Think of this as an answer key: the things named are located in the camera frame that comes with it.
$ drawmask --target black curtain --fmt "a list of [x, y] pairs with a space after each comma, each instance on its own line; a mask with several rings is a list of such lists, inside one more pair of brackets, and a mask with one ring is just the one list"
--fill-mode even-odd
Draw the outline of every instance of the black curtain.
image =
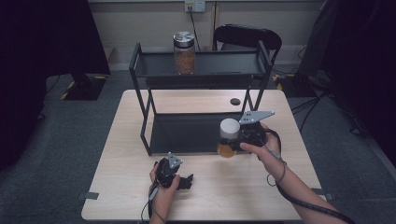
[[393, 0], [345, 1], [322, 68], [331, 73], [354, 114], [396, 165], [394, 8]]
[[21, 155], [47, 77], [110, 72], [87, 0], [2, 1], [0, 32], [1, 168]]
[[311, 36], [309, 36], [304, 57], [298, 69], [298, 75], [317, 76], [340, 4], [341, 0], [327, 0], [323, 3], [312, 28]]

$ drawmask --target white wall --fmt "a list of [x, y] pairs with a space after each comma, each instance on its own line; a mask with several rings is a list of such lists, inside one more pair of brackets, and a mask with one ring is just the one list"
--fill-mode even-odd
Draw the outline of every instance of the white wall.
[[[173, 33], [193, 32], [184, 1], [90, 2], [105, 48], [173, 46]], [[270, 29], [283, 41], [278, 61], [298, 60], [297, 53], [308, 41], [322, 0], [219, 1], [206, 2], [204, 13], [193, 13], [201, 49], [210, 49], [213, 28], [239, 23]]]

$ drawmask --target black metal shelf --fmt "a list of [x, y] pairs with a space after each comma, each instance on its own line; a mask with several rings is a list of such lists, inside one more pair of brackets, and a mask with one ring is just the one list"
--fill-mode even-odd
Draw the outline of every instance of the black metal shelf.
[[[223, 119], [240, 119], [246, 106], [257, 110], [271, 73], [271, 62], [262, 42], [251, 51], [199, 51], [195, 53], [193, 75], [178, 75], [173, 52], [143, 52], [136, 44], [129, 70], [144, 116], [140, 137], [149, 155], [152, 153], [216, 152], [219, 124]], [[146, 80], [148, 101], [141, 95], [138, 78]], [[261, 82], [253, 104], [250, 85]], [[242, 109], [219, 113], [158, 113], [151, 90], [226, 89], [246, 90]], [[154, 112], [150, 144], [145, 137], [149, 111]]]

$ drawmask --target wooden table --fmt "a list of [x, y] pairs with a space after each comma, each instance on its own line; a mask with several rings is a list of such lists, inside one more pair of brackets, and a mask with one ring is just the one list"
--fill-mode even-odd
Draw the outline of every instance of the wooden table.
[[[154, 91], [159, 112], [238, 111], [230, 99], [243, 99], [245, 91]], [[257, 91], [251, 91], [254, 97]], [[259, 110], [276, 114], [263, 120], [282, 140], [282, 157], [308, 186], [320, 189], [317, 175], [282, 91], [265, 91]], [[126, 91], [99, 161], [82, 217], [87, 220], [139, 220], [148, 200], [149, 172], [163, 156], [149, 157], [140, 139], [143, 116], [134, 91]], [[147, 138], [150, 135], [149, 119]], [[178, 174], [194, 174], [191, 189], [177, 193], [169, 220], [295, 220], [292, 205], [266, 182], [267, 172], [255, 155], [230, 159], [213, 155], [177, 155], [184, 163]], [[143, 215], [148, 218], [147, 209]]]

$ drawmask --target person's left hand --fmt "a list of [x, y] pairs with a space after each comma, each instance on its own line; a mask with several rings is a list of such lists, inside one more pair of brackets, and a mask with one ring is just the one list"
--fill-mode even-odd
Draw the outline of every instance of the person's left hand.
[[[156, 163], [152, 168], [151, 172], [149, 173], [149, 177], [152, 183], [149, 188], [149, 192], [151, 192], [151, 188], [155, 184], [155, 174], [157, 173], [158, 167], [159, 163]], [[179, 183], [180, 175], [176, 175], [172, 181], [172, 185], [168, 189], [164, 188], [161, 184], [158, 185], [157, 195], [154, 197], [154, 200], [152, 202], [153, 213], [150, 219], [150, 223], [157, 223], [157, 221], [155, 220], [159, 220], [159, 223], [161, 223], [162, 219], [166, 221], [172, 202], [175, 198], [175, 193]]]

